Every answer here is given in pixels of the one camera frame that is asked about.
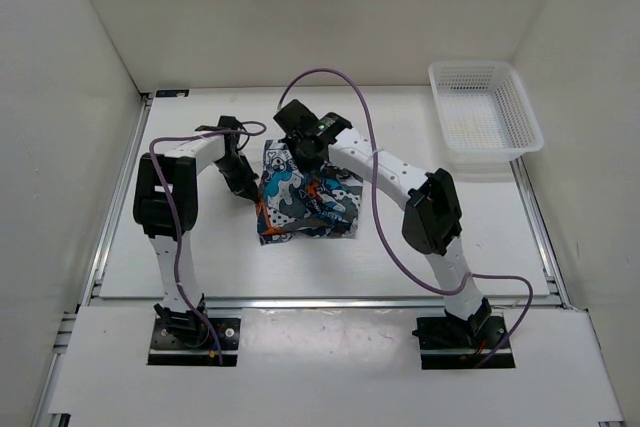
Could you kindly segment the colourful patterned shorts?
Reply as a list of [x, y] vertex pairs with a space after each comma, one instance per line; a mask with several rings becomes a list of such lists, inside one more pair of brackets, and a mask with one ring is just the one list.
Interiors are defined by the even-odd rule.
[[360, 176], [331, 163], [304, 173], [281, 140], [265, 142], [262, 160], [256, 207], [261, 245], [281, 244], [300, 236], [356, 235], [364, 187]]

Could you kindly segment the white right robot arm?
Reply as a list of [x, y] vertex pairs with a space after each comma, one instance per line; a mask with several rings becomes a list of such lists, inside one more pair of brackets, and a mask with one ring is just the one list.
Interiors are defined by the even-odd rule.
[[[476, 286], [463, 252], [462, 212], [451, 174], [442, 168], [431, 173], [411, 166], [381, 149], [372, 132], [363, 135], [344, 119], [280, 121], [278, 125], [300, 169], [317, 170], [330, 163], [370, 183], [374, 224], [387, 254], [414, 284], [444, 298], [452, 340], [464, 347], [476, 344], [485, 334], [491, 307]], [[413, 274], [392, 252], [382, 229], [378, 192], [402, 211], [402, 238], [425, 257], [434, 285]]]

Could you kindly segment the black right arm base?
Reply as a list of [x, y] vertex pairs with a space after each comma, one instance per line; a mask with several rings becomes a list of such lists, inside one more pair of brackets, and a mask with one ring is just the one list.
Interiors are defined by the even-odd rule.
[[445, 317], [418, 317], [412, 335], [418, 339], [422, 370], [469, 370], [515, 367], [511, 345], [505, 341], [483, 360], [507, 333], [503, 316], [492, 315], [476, 336], [470, 336]]

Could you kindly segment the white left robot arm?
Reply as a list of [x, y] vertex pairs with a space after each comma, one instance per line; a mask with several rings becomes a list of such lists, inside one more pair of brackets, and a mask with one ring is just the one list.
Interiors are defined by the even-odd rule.
[[217, 129], [187, 137], [152, 140], [139, 161], [133, 201], [134, 221], [154, 249], [163, 284], [162, 312], [181, 316], [175, 335], [188, 347], [206, 342], [210, 324], [202, 316], [191, 252], [191, 231], [199, 212], [198, 176], [218, 169], [231, 193], [256, 203], [257, 174], [239, 147], [242, 129]]

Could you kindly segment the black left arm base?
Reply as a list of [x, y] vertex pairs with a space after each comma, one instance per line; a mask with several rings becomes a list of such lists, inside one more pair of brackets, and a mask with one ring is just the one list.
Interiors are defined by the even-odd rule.
[[209, 328], [192, 311], [172, 312], [154, 306], [155, 321], [149, 342], [150, 366], [235, 367], [241, 336], [239, 317], [210, 317]]

